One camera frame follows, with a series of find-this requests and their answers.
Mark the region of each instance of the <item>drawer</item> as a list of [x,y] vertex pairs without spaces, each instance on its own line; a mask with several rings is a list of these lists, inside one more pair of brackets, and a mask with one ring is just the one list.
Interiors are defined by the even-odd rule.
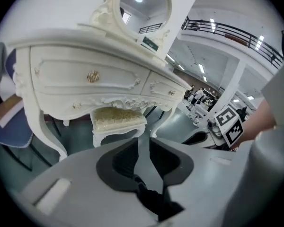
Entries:
[[182,99],[185,91],[184,87],[152,71],[147,78],[141,95],[155,96],[174,101]]
[[37,46],[31,72],[35,91],[46,94],[140,94],[150,70],[94,50]]

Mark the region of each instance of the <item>human arm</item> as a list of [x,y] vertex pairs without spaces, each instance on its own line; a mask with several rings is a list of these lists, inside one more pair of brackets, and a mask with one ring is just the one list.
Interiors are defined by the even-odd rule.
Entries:
[[244,141],[253,140],[261,131],[271,129],[274,126],[275,119],[270,107],[267,101],[263,100],[253,115],[243,123],[244,132],[231,149],[238,147]]

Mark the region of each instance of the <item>person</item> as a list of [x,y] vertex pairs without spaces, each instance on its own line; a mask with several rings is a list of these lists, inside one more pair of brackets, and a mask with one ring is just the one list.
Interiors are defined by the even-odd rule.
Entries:
[[235,149],[242,142],[253,140],[261,131],[273,128],[276,125],[274,116],[266,100],[263,100],[257,110],[243,123],[244,132],[231,147]]
[[185,100],[188,100],[188,98],[192,95],[192,93],[193,93],[193,90],[194,90],[194,85],[191,85],[191,90],[187,90],[186,92],[185,92],[185,95],[184,95],[184,99]]
[[204,95],[202,95],[202,97],[199,99],[199,101],[200,102],[202,102],[202,103],[205,103],[205,101],[207,100],[207,95],[206,94],[204,94]]
[[199,91],[197,91],[197,92],[195,93],[195,96],[194,96],[193,100],[191,101],[191,105],[187,107],[189,111],[191,111],[191,109],[192,109],[193,106],[195,105],[196,101],[200,100],[201,97],[204,95],[204,92],[203,92],[204,89],[205,89],[205,88],[202,87],[202,88],[199,89]]
[[207,111],[211,111],[211,109],[213,108],[213,106],[215,106],[215,104],[217,103],[217,101],[219,100],[219,96],[215,97],[214,100],[212,101],[212,103],[209,105]]

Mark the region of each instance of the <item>white pillar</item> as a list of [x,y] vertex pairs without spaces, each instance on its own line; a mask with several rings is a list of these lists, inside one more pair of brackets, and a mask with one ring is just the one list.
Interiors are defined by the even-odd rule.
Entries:
[[215,104],[215,106],[203,118],[203,124],[206,124],[208,119],[211,119],[214,114],[216,114],[217,112],[222,110],[226,105],[228,105],[228,103],[230,102],[230,100],[232,99],[232,97],[234,96],[236,91],[238,90],[239,81],[240,81],[240,79],[242,77],[242,74],[244,72],[245,66],[246,66],[246,64],[244,62],[239,61],[237,69],[235,70],[235,72],[234,72],[234,74],[232,76],[231,81],[229,82],[227,88],[225,89],[225,91],[223,92],[222,96],[220,97],[220,99]]
[[235,73],[237,67],[238,67],[238,63],[240,60],[238,60],[237,58],[229,58],[227,63],[226,63],[226,67],[225,67],[225,71],[223,73],[223,78],[221,80],[221,83],[219,85],[219,87],[222,87],[223,90],[226,89],[227,85],[229,84],[233,74]]

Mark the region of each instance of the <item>balcony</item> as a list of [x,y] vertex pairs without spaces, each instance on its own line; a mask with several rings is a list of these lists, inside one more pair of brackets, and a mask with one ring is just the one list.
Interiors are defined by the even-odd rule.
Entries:
[[230,25],[205,20],[191,20],[186,17],[181,29],[211,33],[235,41],[263,56],[276,69],[281,67],[284,59],[275,48],[265,43],[261,38]]

